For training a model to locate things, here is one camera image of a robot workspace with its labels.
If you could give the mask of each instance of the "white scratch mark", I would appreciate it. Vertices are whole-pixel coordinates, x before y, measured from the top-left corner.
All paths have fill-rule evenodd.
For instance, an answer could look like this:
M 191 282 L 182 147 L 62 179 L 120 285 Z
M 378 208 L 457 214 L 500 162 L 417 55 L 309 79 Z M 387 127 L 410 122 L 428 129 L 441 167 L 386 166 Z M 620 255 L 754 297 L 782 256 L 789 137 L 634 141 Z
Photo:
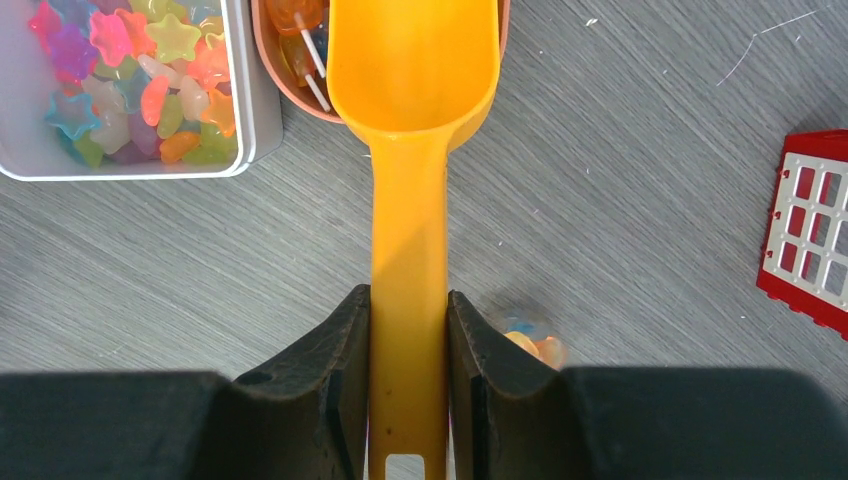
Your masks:
M 769 28 L 767 28 L 767 29 L 763 30 L 762 32 L 757 32 L 757 33 L 755 33 L 755 34 L 751 35 L 751 41 L 750 41 L 750 42 L 748 42 L 748 47 L 747 47 L 747 48 L 745 48 L 745 53 L 743 53 L 743 54 L 742 54 L 742 56 L 741 56 L 741 57 L 739 57 L 739 61 L 738 61 L 738 62 L 736 62 L 736 65 L 734 65 L 734 66 L 733 66 L 733 68 L 731 68 L 731 69 L 730 69 L 730 71 L 729 71 L 729 72 L 727 72 L 727 75 L 725 75 L 725 76 L 724 76 L 724 78 L 722 78 L 722 79 L 721 79 L 721 80 L 720 80 L 720 81 L 716 84 L 716 87 L 720 87 L 720 86 L 721 86 L 721 84 L 722 84 L 722 83 L 724 83 L 724 81 L 725 81 L 725 80 L 727 80 L 728 78 L 730 78 L 730 76 L 731 76 L 731 75 L 733 75 L 733 72 L 735 72 L 735 71 L 736 71 L 736 69 L 737 69 L 737 68 L 739 68 L 739 65 L 742 65 L 742 60 L 745 60 L 745 57 L 747 57 L 747 56 L 748 56 L 748 52 L 750 52 L 750 51 L 751 51 L 751 47 L 753 47 L 753 46 L 754 46 L 754 41 L 756 41 L 756 40 L 757 40 L 757 37 L 758 37 L 759 35 L 763 35 L 763 34 L 765 34 L 765 33 L 768 33 L 768 32 L 770 32 L 770 31 L 772 31 L 772 30 L 774 30 L 774 29 L 777 29 L 777 28 L 780 28 L 780 27 L 785 27 L 786 25 L 789 25 L 789 24 L 790 24 L 790 23 L 792 23 L 792 22 L 797 22 L 798 20 L 801 20 L 802 18 L 807 18 L 807 17 L 809 17 L 810 15 L 814 15 L 814 14 L 816 14 L 816 13 L 818 13 L 818 12 L 822 11 L 822 10 L 827 10 L 828 8 L 830 8 L 830 5 L 826 6 L 825 8 L 820 8 L 820 9 L 818 9 L 818 10 L 813 10 L 812 12 L 807 12 L 807 13 L 805 13 L 805 14 L 803 14 L 803 15 L 799 15 L 799 16 L 797 16 L 797 17 L 795 17 L 795 18 L 791 19 L 791 20 L 787 20 L 787 21 L 785 21 L 785 22 L 778 23 L 777 25 L 775 25 L 775 26 L 773 26 L 773 27 L 769 27 Z
M 122 349 L 122 348 L 124 348 L 124 347 L 126 347 L 126 346 L 127 346 L 127 344 L 126 344 L 126 343 L 122 343 L 121 345 L 119 345 L 119 346 L 118 346 L 118 348 L 116 348 L 116 349 L 112 350 L 111 352 L 98 353 L 98 354 L 97 354 L 97 356 L 98 356 L 98 357 L 100 357 L 100 358 L 103 358 L 103 357 L 108 357 L 108 356 L 110 356 L 110 355 L 114 355 L 114 354 L 116 354 L 116 353 L 120 352 L 120 351 L 121 351 L 121 349 Z

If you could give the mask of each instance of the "white grid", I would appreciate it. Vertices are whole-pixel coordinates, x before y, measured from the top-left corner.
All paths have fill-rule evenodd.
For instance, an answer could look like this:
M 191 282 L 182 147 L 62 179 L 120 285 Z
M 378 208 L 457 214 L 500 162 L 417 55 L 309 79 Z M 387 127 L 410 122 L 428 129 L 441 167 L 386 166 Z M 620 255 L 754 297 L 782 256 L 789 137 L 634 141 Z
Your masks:
M 809 200 L 804 200 L 795 195 L 801 169 L 804 167 L 811 168 L 815 172 Z M 789 172 L 789 177 L 784 178 L 783 175 L 787 171 Z M 841 176 L 839 189 L 836 193 L 836 202 L 832 207 L 819 203 L 822 184 L 827 173 L 831 173 L 834 176 Z M 843 222 L 848 221 L 848 213 L 845 211 L 845 201 L 848 198 L 848 163 L 797 153 L 787 153 L 780 175 L 780 183 L 776 194 L 777 199 L 774 206 L 775 214 L 779 213 L 780 216 L 779 218 L 777 216 L 773 217 L 771 230 L 768 232 L 766 251 L 773 253 L 771 257 L 766 256 L 763 262 L 763 269 L 781 280 L 791 283 L 800 290 L 815 295 L 839 309 L 848 311 L 848 280 L 843 281 L 842 292 L 839 294 L 831 293 L 825 288 L 828 274 L 834 263 L 848 267 L 848 256 L 836 251 L 836 241 L 839 231 L 843 227 Z M 800 238 L 789 233 L 789 223 L 791 222 L 792 210 L 795 206 L 803 208 L 806 211 Z M 814 233 L 812 232 L 812 228 L 813 219 L 816 217 L 816 214 L 830 218 L 830 226 L 823 246 L 819 246 L 810 240 L 811 235 Z M 780 266 L 786 243 L 793 244 L 798 249 L 791 272 L 784 270 Z M 808 252 L 819 256 L 819 264 L 815 279 L 805 280 L 802 274 Z

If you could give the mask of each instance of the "lollipop stick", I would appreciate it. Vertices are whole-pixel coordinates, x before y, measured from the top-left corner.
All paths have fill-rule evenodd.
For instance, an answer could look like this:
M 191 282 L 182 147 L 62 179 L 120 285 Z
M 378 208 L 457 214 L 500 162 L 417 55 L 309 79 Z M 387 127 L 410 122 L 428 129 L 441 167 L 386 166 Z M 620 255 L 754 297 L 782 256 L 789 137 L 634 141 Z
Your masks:
M 318 74 L 321 75 L 321 78 L 326 78 L 327 69 L 324 67 L 324 62 L 321 61 L 321 55 L 318 55 L 318 49 L 315 48 L 315 42 L 312 41 L 312 35 L 309 34 L 309 30 L 305 28 L 306 25 L 303 23 L 303 17 L 300 16 L 300 13 L 294 14 L 294 21 L 297 27 L 300 28 L 300 35 L 306 43 L 306 48 L 309 50 L 309 55 L 312 56 L 312 61 L 315 62 L 315 68 L 318 69 Z
M 323 108 L 325 112 L 329 112 L 330 111 L 330 102 L 328 102 L 327 98 L 324 96 L 324 94 L 321 93 L 321 89 L 318 88 L 318 84 L 315 83 L 315 79 L 312 78 L 312 75 L 307 75 L 305 78 L 306 78 L 306 83 L 309 84 L 309 88 L 312 89 L 312 93 L 315 94 L 315 98 L 318 99 L 318 103 L 321 104 L 321 108 Z

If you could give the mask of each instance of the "white plastic container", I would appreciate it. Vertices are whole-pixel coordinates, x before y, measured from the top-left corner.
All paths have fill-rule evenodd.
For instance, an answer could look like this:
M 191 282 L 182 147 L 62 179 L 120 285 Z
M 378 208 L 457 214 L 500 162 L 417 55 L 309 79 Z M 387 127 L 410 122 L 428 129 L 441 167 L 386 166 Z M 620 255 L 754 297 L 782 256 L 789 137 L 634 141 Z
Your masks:
M 280 145 L 277 88 L 262 67 L 250 28 L 248 0 L 222 0 L 235 107 L 238 155 L 231 164 L 104 164 L 75 162 L 44 121 L 55 80 L 47 54 L 27 27 L 38 2 L 3 0 L 0 15 L 0 171 L 23 181 L 156 180 L 230 177 Z

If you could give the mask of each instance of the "orange plastic scoop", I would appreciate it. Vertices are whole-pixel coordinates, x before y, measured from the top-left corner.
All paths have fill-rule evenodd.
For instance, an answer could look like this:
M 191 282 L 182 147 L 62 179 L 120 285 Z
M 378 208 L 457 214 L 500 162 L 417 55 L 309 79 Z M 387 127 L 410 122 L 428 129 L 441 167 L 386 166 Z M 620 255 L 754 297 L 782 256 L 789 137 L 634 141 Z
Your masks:
M 447 154 L 480 127 L 500 72 L 497 0 L 333 0 L 328 84 L 371 147 L 369 478 L 447 451 Z

